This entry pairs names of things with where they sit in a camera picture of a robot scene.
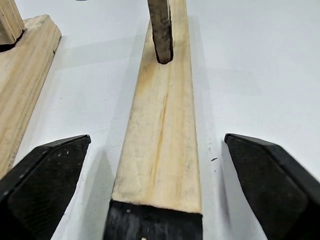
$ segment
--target black painted end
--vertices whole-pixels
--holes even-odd
[[[104,240],[202,240],[202,215],[110,201]]]
[[[225,135],[243,193],[269,240],[319,239],[320,184],[281,146]]]

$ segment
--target wooden post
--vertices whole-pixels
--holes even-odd
[[[0,0],[0,45],[14,44],[24,28],[15,1]]]
[[[156,59],[167,64],[173,59],[171,14],[168,0],[148,0]]]

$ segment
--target light wood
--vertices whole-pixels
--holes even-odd
[[[159,64],[148,26],[111,198],[201,213],[188,17],[171,2],[174,57]]]
[[[0,0],[0,45],[14,44],[25,28],[14,0]]]
[[[155,54],[161,64],[173,58],[172,29],[168,0],[148,0]]]
[[[61,39],[48,15],[24,24],[16,46],[0,52],[0,179],[13,164]]]

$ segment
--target wooden board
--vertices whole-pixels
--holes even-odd
[[[201,213],[187,8],[170,6],[174,57],[157,62],[149,24],[111,198]]]
[[[172,26],[168,0],[148,0],[154,49],[157,60],[167,64],[173,58]]]
[[[14,0],[0,0],[0,45],[14,44],[25,28]]]
[[[16,46],[0,52],[0,179],[13,164],[61,39],[48,15],[24,24]]]

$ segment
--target white table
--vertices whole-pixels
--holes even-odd
[[[16,156],[89,134],[54,240],[100,240],[149,21],[147,0],[16,0],[62,40]],[[320,179],[320,1],[188,0],[205,240],[264,240],[225,133],[284,147]]]

